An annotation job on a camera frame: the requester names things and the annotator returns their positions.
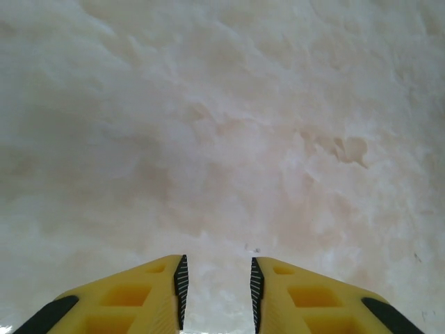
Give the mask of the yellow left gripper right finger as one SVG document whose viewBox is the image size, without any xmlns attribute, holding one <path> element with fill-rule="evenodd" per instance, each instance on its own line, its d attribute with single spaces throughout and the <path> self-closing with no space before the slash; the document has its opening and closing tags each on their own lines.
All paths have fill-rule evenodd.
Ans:
<svg viewBox="0 0 445 334">
<path fill-rule="evenodd" d="M 252 258 L 250 291 L 256 333 L 420 333 L 380 295 L 271 257 Z"/>
</svg>

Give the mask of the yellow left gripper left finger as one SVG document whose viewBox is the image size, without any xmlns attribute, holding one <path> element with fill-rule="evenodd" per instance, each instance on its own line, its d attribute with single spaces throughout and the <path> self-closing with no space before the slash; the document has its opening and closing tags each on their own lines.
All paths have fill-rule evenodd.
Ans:
<svg viewBox="0 0 445 334">
<path fill-rule="evenodd" d="M 16 333 L 180 333 L 187 294 L 187 257 L 169 255 L 62 293 Z"/>
</svg>

